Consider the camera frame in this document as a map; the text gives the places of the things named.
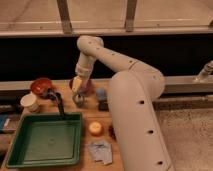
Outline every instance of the yellow object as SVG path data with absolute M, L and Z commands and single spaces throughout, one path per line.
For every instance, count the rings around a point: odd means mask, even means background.
M 92 135 L 98 136 L 102 132 L 102 125 L 99 122 L 92 122 L 89 125 L 89 132 Z
M 82 83 L 83 80 L 79 76 L 74 77 L 72 83 L 72 91 L 77 93 L 78 90 L 80 90 Z

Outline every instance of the metal frame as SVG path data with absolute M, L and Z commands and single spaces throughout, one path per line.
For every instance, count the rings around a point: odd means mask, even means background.
M 134 30 L 136 7 L 137 7 L 137 0 L 127 0 L 126 21 L 125 21 L 126 32 L 132 32 Z
M 159 35 L 159 34 L 197 34 L 213 33 L 213 22 L 209 26 L 187 26 L 187 27 L 158 27 L 158 28 L 135 28 L 134 20 L 137 7 L 137 0 L 127 0 L 125 25 L 123 28 L 111 29 L 73 29 L 70 20 L 67 0 L 57 0 L 58 10 L 61 18 L 61 28 L 40 29 L 40 30 L 20 30 L 20 31 L 0 31 L 0 37 L 58 37 L 58 36 L 79 36 L 89 35 Z
M 213 75 L 210 75 L 205 82 L 196 83 L 196 76 L 169 76 L 165 77 L 166 86 L 164 94 L 182 94 L 182 93 L 213 93 Z M 54 80 L 55 83 L 67 83 L 69 80 Z M 0 91 L 7 90 L 25 90 L 29 89 L 32 81 L 9 81 L 0 83 Z
M 57 0 L 58 10 L 61 17 L 61 25 L 64 34 L 72 34 L 72 24 L 70 21 L 67 0 Z

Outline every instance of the crumpled paper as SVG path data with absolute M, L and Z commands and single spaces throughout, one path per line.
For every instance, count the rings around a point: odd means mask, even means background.
M 104 165 L 112 163 L 111 144 L 106 140 L 90 142 L 87 147 L 94 161 L 102 161 Z

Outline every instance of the paper cup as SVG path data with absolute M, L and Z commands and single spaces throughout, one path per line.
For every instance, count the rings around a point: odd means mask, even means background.
M 27 94 L 21 98 L 21 105 L 31 113 L 36 113 L 39 110 L 37 97 L 33 93 Z

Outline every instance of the small container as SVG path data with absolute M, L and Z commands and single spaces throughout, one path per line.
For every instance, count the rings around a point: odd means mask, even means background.
M 39 105 L 37 103 L 37 97 L 33 93 L 27 94 L 21 98 L 21 105 L 31 113 L 39 111 Z
M 53 89 L 52 81 L 49 78 L 38 78 L 30 85 L 30 90 L 37 96 L 42 96 L 47 89 Z

